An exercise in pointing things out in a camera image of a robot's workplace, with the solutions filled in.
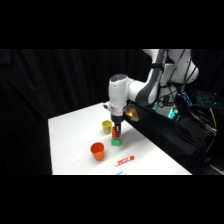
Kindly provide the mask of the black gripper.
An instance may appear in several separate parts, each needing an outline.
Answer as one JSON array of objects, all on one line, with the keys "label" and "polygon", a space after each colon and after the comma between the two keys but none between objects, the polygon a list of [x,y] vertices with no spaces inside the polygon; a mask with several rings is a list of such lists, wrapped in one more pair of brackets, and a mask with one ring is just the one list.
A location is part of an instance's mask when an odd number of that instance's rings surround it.
[{"label": "black gripper", "polygon": [[[115,125],[119,125],[123,122],[123,117],[112,115],[111,120]],[[121,134],[121,125],[117,127],[117,132],[118,132],[118,134]],[[113,126],[113,133],[116,134],[116,127],[115,126]]]}]

